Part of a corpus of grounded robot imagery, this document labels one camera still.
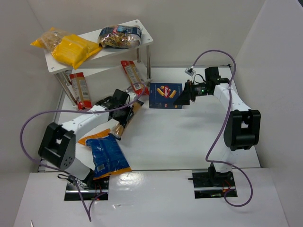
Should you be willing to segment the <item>dark La Sicilia spaghetti pack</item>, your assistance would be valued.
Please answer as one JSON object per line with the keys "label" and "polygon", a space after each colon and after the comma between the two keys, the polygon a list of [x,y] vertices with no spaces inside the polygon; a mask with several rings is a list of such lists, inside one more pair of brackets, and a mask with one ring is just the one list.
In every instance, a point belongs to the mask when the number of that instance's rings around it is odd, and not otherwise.
{"label": "dark La Sicilia spaghetti pack", "polygon": [[[134,110],[135,110],[135,115],[137,112],[141,109],[141,107],[144,105],[144,102],[138,100],[135,103],[132,104]],[[121,137],[128,125],[120,124],[119,122],[110,130],[109,136],[121,140]]]}

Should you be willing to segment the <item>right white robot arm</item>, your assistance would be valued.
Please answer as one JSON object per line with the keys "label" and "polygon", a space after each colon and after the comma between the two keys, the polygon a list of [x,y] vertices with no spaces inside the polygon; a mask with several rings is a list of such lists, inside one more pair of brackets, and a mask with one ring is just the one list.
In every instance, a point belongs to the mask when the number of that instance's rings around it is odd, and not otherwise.
{"label": "right white robot arm", "polygon": [[200,96],[215,96],[228,114],[223,122],[222,133],[215,139],[215,142],[223,139],[225,143],[220,156],[210,160],[210,155],[207,154],[205,158],[211,163],[209,170],[225,174],[231,171],[241,151],[249,150],[258,144],[261,113],[251,109],[241,100],[232,88],[230,80],[219,75],[218,67],[206,68],[205,78],[201,83],[195,82],[194,79],[188,80],[173,104],[189,105]]}

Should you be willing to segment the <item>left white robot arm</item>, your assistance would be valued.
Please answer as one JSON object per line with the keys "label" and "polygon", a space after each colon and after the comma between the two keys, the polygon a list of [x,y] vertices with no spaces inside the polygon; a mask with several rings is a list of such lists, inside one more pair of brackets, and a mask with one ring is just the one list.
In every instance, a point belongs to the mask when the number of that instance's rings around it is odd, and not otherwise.
{"label": "left white robot arm", "polygon": [[112,96],[98,102],[73,120],[49,124],[46,128],[38,154],[49,163],[66,171],[84,186],[90,187],[94,171],[76,158],[76,143],[85,134],[111,119],[127,120],[133,108],[134,96],[116,89]]}

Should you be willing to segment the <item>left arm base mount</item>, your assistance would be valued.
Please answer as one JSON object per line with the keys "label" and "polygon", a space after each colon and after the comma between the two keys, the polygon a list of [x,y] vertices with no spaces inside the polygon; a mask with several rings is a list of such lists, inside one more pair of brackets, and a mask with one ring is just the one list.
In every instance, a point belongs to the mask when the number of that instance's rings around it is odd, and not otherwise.
{"label": "left arm base mount", "polygon": [[[67,181],[64,201],[80,201],[80,195],[73,180],[65,174],[58,174],[57,177]],[[109,176],[97,179],[93,181],[91,186],[85,186],[83,183],[77,181],[83,199],[85,201],[92,201],[94,198],[98,197],[98,201],[107,201],[109,179]]]}

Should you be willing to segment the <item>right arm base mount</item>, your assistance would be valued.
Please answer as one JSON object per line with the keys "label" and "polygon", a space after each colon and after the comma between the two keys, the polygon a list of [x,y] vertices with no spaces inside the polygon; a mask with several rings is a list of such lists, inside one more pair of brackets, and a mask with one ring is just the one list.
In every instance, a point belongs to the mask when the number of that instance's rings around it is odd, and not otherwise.
{"label": "right arm base mount", "polygon": [[226,197],[237,197],[235,181],[232,171],[219,173],[213,165],[207,170],[193,171],[188,178],[193,183],[196,199],[210,199]]}

